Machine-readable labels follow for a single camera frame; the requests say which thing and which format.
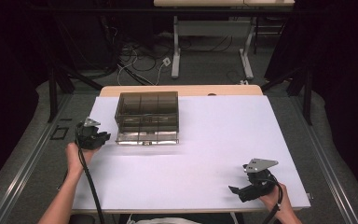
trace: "white table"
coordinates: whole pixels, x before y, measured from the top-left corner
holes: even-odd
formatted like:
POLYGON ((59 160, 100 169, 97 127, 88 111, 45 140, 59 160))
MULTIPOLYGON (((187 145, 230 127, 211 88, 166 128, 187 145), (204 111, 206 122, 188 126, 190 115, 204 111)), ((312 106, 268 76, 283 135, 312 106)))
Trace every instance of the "white table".
MULTIPOLYGON (((294 3, 294 0, 154 0, 155 7, 292 7, 294 3)), ((248 52, 254 29, 255 22, 252 18, 239 21, 179 21, 174 16, 172 78, 179 77, 180 35, 227 35, 245 37, 240 56, 246 79, 253 79, 248 52)))
MULTIPOLYGON (((228 92, 245 86, 209 86, 228 92)), ((189 91, 203 90, 189 86, 189 91)), ((139 91, 143 87, 119 90, 139 91)), ((306 191, 282 137, 269 100, 263 95, 183 96, 179 90, 180 142, 174 146, 130 147, 115 143, 118 97, 97 97, 90 117, 100 132, 112 134, 89 166, 106 213, 245 212, 265 209, 258 201, 242 203, 228 186, 250 183, 242 165, 252 158, 275 160, 269 168, 289 189, 294 208, 310 207, 306 191)), ((82 176, 74 212, 95 212, 90 186, 82 176)))

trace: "desk leg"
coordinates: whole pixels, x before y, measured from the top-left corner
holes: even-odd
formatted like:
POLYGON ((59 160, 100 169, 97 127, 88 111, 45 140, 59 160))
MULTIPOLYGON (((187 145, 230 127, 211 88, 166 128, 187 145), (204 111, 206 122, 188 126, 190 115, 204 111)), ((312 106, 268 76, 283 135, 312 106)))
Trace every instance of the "desk leg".
POLYGON ((248 38, 246 38, 244 49, 240 49, 240 56, 242 60, 243 70, 245 72, 246 79, 248 80, 254 78, 252 73, 252 68, 251 65, 249 64, 249 59, 248 59, 248 52, 251 46, 254 30, 255 30, 254 19, 251 19, 251 24, 249 26, 249 34, 248 34, 248 38))
POLYGON ((179 78, 179 34, 178 34, 178 17, 173 17, 173 62, 172 62, 172 78, 179 78))

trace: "human hand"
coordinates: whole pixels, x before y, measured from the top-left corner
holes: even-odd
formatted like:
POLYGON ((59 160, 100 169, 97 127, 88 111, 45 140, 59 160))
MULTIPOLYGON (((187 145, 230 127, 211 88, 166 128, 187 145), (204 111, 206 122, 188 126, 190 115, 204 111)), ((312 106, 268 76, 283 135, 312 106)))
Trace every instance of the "human hand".
MULTIPOLYGON (((287 188, 284 184, 279 183, 282 188, 282 202, 279 210, 275 214, 275 217, 280 220, 281 223, 301 223, 301 221, 297 218, 295 212, 293 211, 293 207, 290 203, 289 196, 287 194, 287 188)), ((269 211, 277 204, 279 197, 279 188, 275 186, 273 191, 268 194, 259 197, 260 201, 267 207, 269 211)))
MULTIPOLYGON (((83 156, 86 164, 90 164, 92 156, 99 150, 96 148, 93 150, 82 149, 83 156)), ((75 143, 69 143, 65 149, 66 159, 68 163, 68 175, 76 174, 81 175, 83 172, 83 165, 80 162, 78 146, 75 143)))

